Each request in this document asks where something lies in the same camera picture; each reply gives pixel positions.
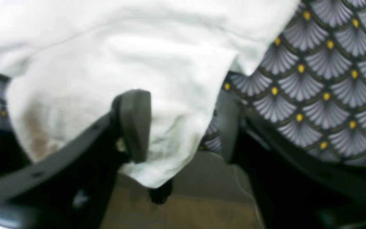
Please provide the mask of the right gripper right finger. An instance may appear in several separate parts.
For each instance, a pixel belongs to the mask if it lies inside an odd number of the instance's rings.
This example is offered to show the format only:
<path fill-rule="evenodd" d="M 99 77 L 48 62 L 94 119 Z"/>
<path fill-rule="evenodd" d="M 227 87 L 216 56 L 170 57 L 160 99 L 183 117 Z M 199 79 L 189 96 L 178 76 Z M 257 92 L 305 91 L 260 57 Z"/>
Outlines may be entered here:
<path fill-rule="evenodd" d="M 267 229 L 366 229 L 365 167 L 313 157 L 226 91 L 216 110 L 222 156 L 247 174 Z"/>

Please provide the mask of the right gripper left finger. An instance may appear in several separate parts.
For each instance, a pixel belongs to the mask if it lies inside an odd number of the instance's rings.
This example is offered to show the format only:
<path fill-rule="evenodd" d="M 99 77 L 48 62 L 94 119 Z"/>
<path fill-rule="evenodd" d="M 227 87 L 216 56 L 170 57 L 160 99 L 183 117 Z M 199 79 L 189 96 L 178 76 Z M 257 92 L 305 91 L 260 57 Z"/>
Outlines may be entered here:
<path fill-rule="evenodd" d="M 147 158 L 151 93 L 135 89 L 58 152 L 0 178 L 0 229 L 98 229 L 117 171 Z"/>

